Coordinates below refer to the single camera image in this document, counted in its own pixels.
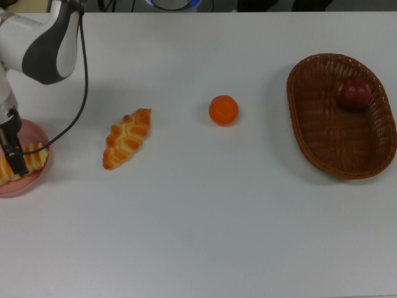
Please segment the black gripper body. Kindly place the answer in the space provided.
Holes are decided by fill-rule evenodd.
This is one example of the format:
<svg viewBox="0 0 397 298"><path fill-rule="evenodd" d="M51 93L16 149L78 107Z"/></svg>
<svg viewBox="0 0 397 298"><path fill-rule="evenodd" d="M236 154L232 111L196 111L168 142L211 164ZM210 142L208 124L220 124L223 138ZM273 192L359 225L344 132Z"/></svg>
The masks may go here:
<svg viewBox="0 0 397 298"><path fill-rule="evenodd" d="M1 146L19 146L18 133L22 128L22 120L19 116L12 116L1 124Z"/></svg>

